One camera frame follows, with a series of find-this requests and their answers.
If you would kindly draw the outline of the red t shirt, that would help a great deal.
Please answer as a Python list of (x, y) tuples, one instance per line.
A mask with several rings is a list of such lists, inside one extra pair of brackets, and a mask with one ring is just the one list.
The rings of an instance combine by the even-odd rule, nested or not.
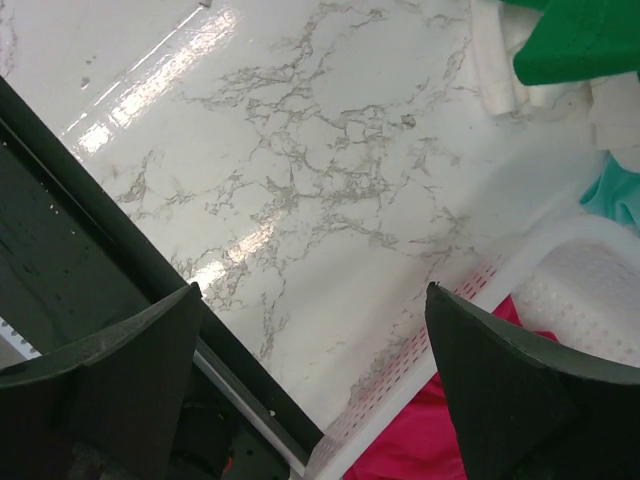
[(442, 379), (435, 374), (344, 474), (346, 479), (468, 477)]

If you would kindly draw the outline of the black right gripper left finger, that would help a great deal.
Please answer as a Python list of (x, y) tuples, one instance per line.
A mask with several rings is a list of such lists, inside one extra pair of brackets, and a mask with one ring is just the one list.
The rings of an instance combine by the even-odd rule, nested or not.
[(65, 479), (76, 444), (138, 479), (169, 462), (202, 317), (197, 285), (1, 371), (1, 476)]

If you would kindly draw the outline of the white translucent garment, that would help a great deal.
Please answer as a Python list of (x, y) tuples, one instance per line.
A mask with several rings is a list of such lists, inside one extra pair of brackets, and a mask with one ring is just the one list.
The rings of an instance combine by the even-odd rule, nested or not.
[(590, 120), (596, 127), (596, 145), (610, 151), (631, 169), (639, 167), (639, 72), (600, 77), (588, 81), (526, 86), (517, 78), (513, 60), (531, 35), (519, 28), (521, 48), (509, 54), (502, 27), (501, 1), (471, 2), (472, 36), (482, 96), (487, 110), (502, 115), (518, 109), (526, 87), (531, 104), (551, 107), (566, 91), (590, 85), (593, 105)]

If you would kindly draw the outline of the white plastic laundry basket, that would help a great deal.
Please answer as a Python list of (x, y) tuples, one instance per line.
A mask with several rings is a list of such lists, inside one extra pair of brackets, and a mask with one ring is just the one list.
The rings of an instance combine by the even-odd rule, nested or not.
[(327, 430), (304, 475), (339, 479), (434, 375), (471, 479), (639, 475), (639, 240), (580, 215), (501, 239)]

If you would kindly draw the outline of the teal t shirt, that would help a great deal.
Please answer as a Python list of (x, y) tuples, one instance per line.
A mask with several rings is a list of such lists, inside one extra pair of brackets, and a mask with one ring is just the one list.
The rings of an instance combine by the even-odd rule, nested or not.
[(639, 174), (623, 168), (612, 155), (579, 203), (589, 213), (639, 233)]

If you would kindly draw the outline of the green t shirt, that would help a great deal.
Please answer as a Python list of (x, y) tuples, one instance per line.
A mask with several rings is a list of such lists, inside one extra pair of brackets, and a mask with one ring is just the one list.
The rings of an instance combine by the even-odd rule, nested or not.
[(637, 0), (513, 1), (541, 14), (515, 55), (526, 86), (588, 81), (639, 72)]

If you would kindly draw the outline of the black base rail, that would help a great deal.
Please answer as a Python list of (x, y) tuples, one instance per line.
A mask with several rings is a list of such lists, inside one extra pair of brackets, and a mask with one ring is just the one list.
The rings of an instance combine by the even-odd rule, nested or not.
[[(195, 284), (8, 84), (1, 87), (1, 371)], [(287, 479), (321, 434), (205, 304), (161, 479)], [(78, 443), (65, 479), (138, 479)]]

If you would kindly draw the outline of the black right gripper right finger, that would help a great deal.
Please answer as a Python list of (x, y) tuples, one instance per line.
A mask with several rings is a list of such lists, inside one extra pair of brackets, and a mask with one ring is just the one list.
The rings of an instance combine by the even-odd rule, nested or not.
[(425, 321), (470, 479), (636, 479), (639, 370), (432, 282)]

